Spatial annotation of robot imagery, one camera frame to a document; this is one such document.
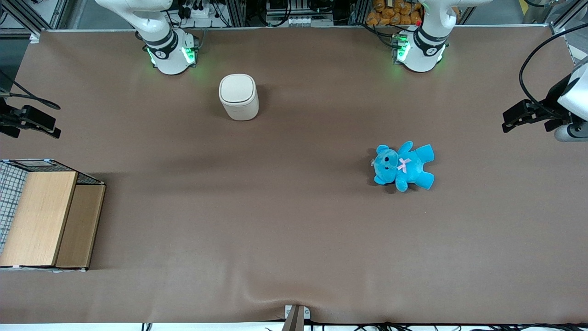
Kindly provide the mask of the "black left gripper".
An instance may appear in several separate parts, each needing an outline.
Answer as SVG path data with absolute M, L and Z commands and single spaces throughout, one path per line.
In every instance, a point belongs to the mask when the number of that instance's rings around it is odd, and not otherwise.
M 575 83 L 572 83 L 572 74 L 568 74 L 560 81 L 558 81 L 547 92 L 543 105 L 553 115 L 544 124 L 546 132 L 552 132 L 566 125 L 572 125 L 579 122 L 579 117 L 572 114 L 569 107 L 561 105 L 559 99 L 564 96 L 565 92 L 570 89 Z M 518 126 L 525 124 L 535 124 L 536 122 L 546 121 L 547 112 L 542 108 L 532 103 L 530 100 L 521 100 L 517 104 L 510 107 L 503 113 L 502 130 L 508 133 Z

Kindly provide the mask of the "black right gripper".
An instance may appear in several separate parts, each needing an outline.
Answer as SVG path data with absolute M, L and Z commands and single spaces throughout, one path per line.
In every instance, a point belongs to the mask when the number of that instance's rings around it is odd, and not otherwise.
M 55 126 L 56 119 L 39 109 L 25 105 L 15 108 L 0 99 L 0 132 L 12 138 L 19 138 L 21 130 L 35 130 L 59 139 L 61 130 Z

